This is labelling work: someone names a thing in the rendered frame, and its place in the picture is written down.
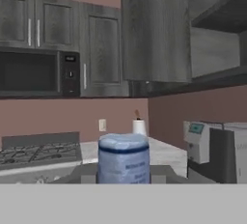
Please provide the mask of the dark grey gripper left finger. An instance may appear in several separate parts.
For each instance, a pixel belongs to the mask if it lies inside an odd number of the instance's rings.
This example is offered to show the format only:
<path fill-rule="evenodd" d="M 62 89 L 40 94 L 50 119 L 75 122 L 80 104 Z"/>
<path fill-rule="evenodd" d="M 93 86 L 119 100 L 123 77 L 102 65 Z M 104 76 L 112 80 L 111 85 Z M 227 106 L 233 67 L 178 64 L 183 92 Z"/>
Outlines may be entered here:
<path fill-rule="evenodd" d="M 69 175 L 61 177 L 52 183 L 97 183 L 97 165 L 82 164 L 76 166 Z"/>

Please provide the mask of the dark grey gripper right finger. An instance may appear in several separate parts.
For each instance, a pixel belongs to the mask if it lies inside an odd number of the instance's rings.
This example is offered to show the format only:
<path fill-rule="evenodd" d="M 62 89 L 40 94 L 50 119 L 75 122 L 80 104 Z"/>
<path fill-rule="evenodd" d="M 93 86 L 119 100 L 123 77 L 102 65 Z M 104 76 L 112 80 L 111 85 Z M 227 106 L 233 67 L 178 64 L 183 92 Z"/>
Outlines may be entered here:
<path fill-rule="evenodd" d="M 193 181 L 179 176 L 170 165 L 152 165 L 150 173 L 151 183 L 193 183 Z"/>

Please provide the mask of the blue condiment bottle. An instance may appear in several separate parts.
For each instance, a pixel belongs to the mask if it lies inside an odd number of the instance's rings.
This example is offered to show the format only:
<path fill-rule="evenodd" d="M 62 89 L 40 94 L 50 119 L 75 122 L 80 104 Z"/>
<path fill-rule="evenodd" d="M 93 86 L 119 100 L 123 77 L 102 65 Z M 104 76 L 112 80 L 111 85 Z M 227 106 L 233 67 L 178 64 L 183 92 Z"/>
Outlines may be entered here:
<path fill-rule="evenodd" d="M 142 134 L 106 134 L 98 140 L 99 183 L 149 183 L 150 145 Z"/>

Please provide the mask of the dark grey open cabinet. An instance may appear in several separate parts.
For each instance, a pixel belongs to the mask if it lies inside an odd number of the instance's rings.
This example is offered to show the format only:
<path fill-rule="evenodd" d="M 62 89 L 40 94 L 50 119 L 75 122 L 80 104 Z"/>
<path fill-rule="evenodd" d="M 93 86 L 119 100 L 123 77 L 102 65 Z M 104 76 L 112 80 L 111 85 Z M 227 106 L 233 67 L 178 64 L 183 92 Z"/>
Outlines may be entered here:
<path fill-rule="evenodd" d="M 192 78 L 171 83 L 126 80 L 133 98 L 247 83 L 247 0 L 188 0 Z"/>

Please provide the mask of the dark grey open cabinet door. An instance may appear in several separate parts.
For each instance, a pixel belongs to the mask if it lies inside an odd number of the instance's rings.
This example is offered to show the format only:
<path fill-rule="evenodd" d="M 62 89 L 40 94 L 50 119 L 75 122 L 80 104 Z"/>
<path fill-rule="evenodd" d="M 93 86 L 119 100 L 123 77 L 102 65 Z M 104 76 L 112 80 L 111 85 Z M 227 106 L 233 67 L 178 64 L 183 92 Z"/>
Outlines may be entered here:
<path fill-rule="evenodd" d="M 183 83 L 192 78 L 188 0 L 121 0 L 123 77 Z"/>

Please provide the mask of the white paper towel roll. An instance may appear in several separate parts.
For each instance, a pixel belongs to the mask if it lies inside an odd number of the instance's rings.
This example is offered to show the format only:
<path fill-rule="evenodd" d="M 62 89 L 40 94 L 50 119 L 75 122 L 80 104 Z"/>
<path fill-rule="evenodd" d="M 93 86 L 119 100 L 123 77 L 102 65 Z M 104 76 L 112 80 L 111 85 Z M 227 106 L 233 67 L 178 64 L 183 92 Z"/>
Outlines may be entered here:
<path fill-rule="evenodd" d="M 135 119 L 132 122 L 132 132 L 142 135 L 147 135 L 146 123 L 145 120 L 141 118 L 140 112 L 138 109 L 134 111 Z"/>

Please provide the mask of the white coffee machine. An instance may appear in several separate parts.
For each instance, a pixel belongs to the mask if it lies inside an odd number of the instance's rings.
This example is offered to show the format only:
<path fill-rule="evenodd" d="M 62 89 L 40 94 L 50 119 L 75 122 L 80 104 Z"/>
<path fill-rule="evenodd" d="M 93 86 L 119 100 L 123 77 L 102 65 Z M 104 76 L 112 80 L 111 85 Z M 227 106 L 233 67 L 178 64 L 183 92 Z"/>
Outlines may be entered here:
<path fill-rule="evenodd" d="M 193 183 L 247 183 L 247 123 L 184 121 L 187 178 Z"/>

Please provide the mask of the grey gas hob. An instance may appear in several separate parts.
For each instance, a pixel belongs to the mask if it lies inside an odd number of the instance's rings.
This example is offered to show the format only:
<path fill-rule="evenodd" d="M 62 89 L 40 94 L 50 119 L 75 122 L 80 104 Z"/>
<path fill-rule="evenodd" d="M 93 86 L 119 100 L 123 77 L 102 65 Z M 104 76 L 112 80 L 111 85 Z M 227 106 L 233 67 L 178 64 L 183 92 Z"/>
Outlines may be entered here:
<path fill-rule="evenodd" d="M 82 163 L 79 132 L 4 136 L 0 183 L 48 183 Z"/>

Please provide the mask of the black microwave oven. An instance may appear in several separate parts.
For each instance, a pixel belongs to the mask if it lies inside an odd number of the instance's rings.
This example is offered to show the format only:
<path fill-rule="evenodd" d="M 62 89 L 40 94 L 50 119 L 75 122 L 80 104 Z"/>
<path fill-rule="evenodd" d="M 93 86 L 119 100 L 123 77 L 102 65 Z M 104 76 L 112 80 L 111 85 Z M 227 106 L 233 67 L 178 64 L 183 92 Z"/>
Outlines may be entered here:
<path fill-rule="evenodd" d="M 0 98 L 79 98 L 80 54 L 0 47 Z"/>

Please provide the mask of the white wall socket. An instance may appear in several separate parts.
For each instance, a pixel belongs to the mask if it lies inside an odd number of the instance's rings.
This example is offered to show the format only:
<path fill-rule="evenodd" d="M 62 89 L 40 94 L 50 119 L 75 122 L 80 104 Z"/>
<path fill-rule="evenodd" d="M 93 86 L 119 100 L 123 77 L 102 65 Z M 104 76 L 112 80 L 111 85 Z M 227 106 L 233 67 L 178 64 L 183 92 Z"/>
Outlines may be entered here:
<path fill-rule="evenodd" d="M 106 120 L 105 119 L 99 119 L 98 120 L 98 130 L 100 132 L 104 132 L 107 129 Z"/>

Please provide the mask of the dark grey wall cupboard run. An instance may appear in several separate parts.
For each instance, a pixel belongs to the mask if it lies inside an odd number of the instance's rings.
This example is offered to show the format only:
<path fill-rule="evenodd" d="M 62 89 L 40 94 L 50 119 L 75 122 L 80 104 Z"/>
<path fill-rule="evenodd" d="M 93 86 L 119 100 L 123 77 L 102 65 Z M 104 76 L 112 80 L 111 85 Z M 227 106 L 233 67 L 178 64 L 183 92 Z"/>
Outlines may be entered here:
<path fill-rule="evenodd" d="M 121 12 L 73 0 L 0 0 L 0 47 L 80 54 L 80 98 L 128 95 Z"/>

